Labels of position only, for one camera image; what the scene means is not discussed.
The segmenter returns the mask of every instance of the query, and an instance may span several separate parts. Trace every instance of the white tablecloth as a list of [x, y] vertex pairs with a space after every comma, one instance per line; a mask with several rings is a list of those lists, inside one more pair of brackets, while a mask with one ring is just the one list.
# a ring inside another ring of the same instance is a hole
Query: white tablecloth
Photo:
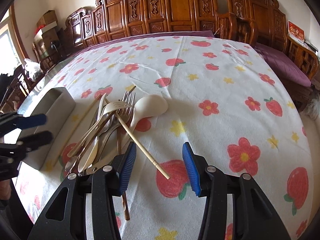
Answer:
[[[121, 199], [114, 198], [123, 239], [197, 239], [205, 199], [196, 197], [188, 183], [181, 153], [186, 141], [195, 154], [224, 173], [250, 173], [291, 238], [301, 235], [311, 210], [313, 171], [308, 141], [289, 94], [247, 44], [187, 36], [125, 41], [84, 52], [42, 90], [44, 94], [65, 86], [77, 106], [43, 169], [21, 167], [16, 187], [33, 221], [63, 180], [66, 154], [86, 132], [95, 109], [54, 164], [79, 116], [99, 94], [118, 100], [133, 85], [137, 100], [157, 94], [169, 103], [162, 116], [140, 122], [135, 134], [171, 179], [158, 174], [138, 151], [127, 190], [130, 221], [124, 220]], [[231, 223], [228, 209], [227, 237]]]

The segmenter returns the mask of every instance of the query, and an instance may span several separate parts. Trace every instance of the purple cushion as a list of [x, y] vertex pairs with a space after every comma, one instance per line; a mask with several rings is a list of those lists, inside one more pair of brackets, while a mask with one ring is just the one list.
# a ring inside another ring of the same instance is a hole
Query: purple cushion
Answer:
[[285, 78], [304, 87], [310, 87], [311, 81], [283, 52], [257, 43], [254, 47], [279, 78]]

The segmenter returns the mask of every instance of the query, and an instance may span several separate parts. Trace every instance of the wooden chopstick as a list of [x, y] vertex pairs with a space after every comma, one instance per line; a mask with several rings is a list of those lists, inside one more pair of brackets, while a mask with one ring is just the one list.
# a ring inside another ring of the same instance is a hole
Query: wooden chopstick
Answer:
[[160, 164], [155, 160], [155, 158], [148, 152], [148, 150], [142, 145], [142, 143], [134, 136], [134, 134], [130, 131], [130, 129], [127, 127], [125, 122], [121, 119], [119, 114], [115, 112], [115, 115], [123, 128], [126, 130], [126, 132], [130, 135], [132, 140], [136, 143], [136, 145], [142, 150], [142, 152], [145, 154], [145, 156], [152, 162], [152, 164], [158, 169], [158, 171], [161, 172], [163, 176], [166, 177], [166, 179], [170, 179], [170, 176], [168, 173], [165, 172], [165, 170], [160, 166]]

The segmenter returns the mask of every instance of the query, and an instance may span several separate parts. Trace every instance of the plastic spoon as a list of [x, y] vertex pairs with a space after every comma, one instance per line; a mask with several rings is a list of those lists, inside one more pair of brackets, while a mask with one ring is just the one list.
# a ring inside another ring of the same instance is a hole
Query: plastic spoon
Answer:
[[[146, 117], [159, 116], [161, 114], [164, 114], [167, 109], [168, 102], [158, 95], [147, 95], [143, 98], [140, 98], [134, 105], [133, 117], [129, 129], [133, 131], [136, 128], [137, 123], [141, 119]], [[122, 148], [125, 146], [129, 138], [130, 136], [128, 134], [124, 136], [121, 141]], [[93, 163], [92, 166], [86, 170], [86, 174], [92, 174], [97, 169], [108, 164], [113, 159], [113, 157], [116, 156], [116, 154], [117, 149], [114, 149], [110, 154], [106, 155], [99, 162]]]

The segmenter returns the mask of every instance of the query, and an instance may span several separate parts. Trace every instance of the fork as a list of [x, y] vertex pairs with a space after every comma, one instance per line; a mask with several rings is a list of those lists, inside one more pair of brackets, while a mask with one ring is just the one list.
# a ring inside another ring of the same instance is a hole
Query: fork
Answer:
[[[119, 110], [118, 114], [122, 118], [122, 120], [124, 120], [124, 122], [128, 122], [133, 114], [134, 99], [135, 99], [135, 93], [132, 93], [132, 92], [131, 93], [130, 92], [124, 93], [122, 101], [131, 105], [131, 107]], [[105, 137], [102, 140], [101, 147], [98, 150], [98, 153], [97, 153], [95, 159], [93, 160], [92, 165], [96, 164], [100, 160], [103, 149], [106, 146], [106, 143], [109, 140], [111, 134], [120, 126], [121, 126], [121, 123], [118, 120], [115, 120], [114, 124], [111, 125], [111, 127], [109, 128]]]

